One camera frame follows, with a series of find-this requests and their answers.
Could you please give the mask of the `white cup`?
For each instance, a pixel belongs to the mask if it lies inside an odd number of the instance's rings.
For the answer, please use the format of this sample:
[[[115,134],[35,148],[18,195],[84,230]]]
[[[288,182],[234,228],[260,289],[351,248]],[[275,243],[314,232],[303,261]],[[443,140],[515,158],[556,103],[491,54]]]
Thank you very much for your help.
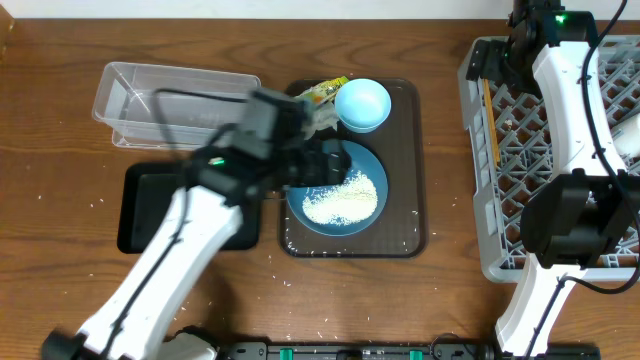
[[[638,114],[616,125],[611,132],[614,146],[621,156],[631,158],[639,156],[640,124]]]

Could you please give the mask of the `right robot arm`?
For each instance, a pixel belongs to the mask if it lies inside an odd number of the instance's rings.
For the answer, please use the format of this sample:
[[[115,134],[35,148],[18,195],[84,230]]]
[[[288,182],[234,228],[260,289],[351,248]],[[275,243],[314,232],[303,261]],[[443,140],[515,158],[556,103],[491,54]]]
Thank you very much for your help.
[[[639,179],[616,151],[598,74],[605,35],[588,11],[558,1],[517,1],[506,40],[479,40],[466,68],[471,81],[498,80],[543,100],[552,145],[550,182],[528,200],[520,237],[527,252],[512,300],[481,359],[569,358],[548,337],[587,268],[639,222]]]

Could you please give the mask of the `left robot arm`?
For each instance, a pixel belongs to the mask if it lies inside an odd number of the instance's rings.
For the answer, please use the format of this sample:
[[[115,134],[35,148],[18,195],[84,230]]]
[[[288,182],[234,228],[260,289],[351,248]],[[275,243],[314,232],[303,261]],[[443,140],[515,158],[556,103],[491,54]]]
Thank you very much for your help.
[[[341,141],[294,140],[264,158],[208,145],[184,165],[152,240],[111,298],[74,335],[52,331],[43,359],[215,359],[202,336],[165,338],[182,303],[223,245],[241,229],[242,204],[282,187],[340,184],[351,166]]]

